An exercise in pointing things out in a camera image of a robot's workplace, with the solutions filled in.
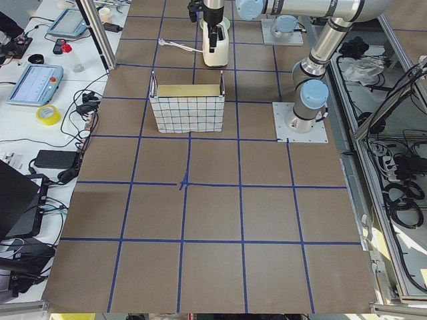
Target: black cloth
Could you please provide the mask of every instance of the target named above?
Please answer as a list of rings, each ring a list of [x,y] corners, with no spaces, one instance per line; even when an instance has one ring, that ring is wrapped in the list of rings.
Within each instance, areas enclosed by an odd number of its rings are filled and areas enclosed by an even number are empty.
[[[0,31],[4,32],[6,36],[14,39],[18,35],[22,34],[24,30],[18,26],[14,20],[6,16],[3,12],[0,11]]]

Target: keyboard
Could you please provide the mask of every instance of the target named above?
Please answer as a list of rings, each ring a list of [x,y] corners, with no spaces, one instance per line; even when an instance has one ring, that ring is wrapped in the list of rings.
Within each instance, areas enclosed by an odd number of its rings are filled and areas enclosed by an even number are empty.
[[[22,155],[18,155],[14,152],[1,152],[0,151],[0,160],[2,162],[7,163],[12,168],[18,170],[22,168]]]

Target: yellow object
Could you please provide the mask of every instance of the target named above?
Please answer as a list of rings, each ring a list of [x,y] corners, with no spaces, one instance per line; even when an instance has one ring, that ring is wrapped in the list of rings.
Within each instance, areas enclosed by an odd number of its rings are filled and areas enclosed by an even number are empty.
[[[158,85],[158,97],[215,97],[220,95],[219,85]]]
[[[35,116],[44,125],[54,125],[61,120],[61,114],[54,105],[44,105],[38,108]]]
[[[95,313],[52,313],[51,320],[95,320]]]

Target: white mounting plate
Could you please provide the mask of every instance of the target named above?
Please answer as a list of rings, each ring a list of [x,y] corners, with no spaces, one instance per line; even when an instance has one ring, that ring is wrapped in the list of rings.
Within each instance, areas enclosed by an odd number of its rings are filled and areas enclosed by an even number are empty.
[[[300,31],[294,31],[294,33],[283,39],[276,39],[273,37],[270,29],[274,23],[274,19],[261,19],[262,37],[264,38],[264,45],[292,45],[302,46],[304,41]]]
[[[302,143],[328,143],[325,125],[316,122],[309,133],[296,133],[285,124],[286,113],[294,107],[295,103],[273,102],[274,125],[278,142],[302,142]]]

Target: plastic bag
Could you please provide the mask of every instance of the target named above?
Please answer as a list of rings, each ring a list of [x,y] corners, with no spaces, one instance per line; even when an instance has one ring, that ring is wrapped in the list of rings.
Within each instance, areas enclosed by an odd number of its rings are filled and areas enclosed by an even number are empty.
[[[362,85],[373,85],[378,82],[378,77],[384,70],[384,62],[380,59],[365,57],[356,60],[344,71],[347,81],[360,82]]]

